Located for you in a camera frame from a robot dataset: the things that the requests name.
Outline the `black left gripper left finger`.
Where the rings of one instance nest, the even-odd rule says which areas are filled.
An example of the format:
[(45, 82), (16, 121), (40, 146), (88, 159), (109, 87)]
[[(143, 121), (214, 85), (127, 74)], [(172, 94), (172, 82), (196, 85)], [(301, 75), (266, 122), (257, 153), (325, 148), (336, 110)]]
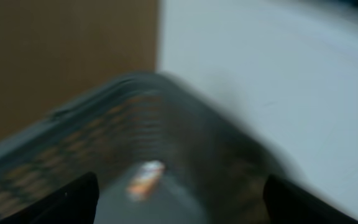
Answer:
[(0, 224), (93, 224), (99, 199), (94, 172), (88, 172)]

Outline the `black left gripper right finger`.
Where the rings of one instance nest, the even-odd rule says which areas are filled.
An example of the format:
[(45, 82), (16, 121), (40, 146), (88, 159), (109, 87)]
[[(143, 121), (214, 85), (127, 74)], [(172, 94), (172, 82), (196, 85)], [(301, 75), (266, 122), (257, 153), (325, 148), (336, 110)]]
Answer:
[(352, 217), (276, 175), (268, 177), (263, 200), (272, 223), (358, 224)]

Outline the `orange small carton box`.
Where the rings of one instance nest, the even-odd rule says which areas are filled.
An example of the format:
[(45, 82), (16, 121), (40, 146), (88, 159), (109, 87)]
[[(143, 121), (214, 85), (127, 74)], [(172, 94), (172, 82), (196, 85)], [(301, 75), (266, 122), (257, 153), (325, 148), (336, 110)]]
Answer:
[(133, 201), (147, 199), (165, 171), (165, 164), (160, 161), (147, 161), (141, 164), (129, 182), (126, 192)]

